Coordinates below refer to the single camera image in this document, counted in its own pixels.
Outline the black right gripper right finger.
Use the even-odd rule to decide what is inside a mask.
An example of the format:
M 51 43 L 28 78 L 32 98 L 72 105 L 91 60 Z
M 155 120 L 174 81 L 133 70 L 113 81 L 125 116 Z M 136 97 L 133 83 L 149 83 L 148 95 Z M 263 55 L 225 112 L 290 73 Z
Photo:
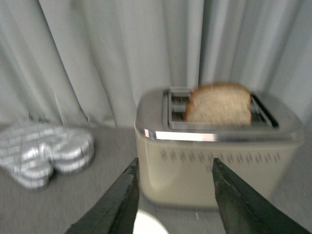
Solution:
M 213 161 L 215 198 L 227 234 L 308 234 L 218 158 Z

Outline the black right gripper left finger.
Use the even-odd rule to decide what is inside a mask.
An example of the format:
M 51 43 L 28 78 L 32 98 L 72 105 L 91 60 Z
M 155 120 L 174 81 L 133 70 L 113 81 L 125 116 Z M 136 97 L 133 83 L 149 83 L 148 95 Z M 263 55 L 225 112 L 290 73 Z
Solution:
M 139 202 L 139 162 L 135 158 L 98 202 L 67 234 L 131 234 Z

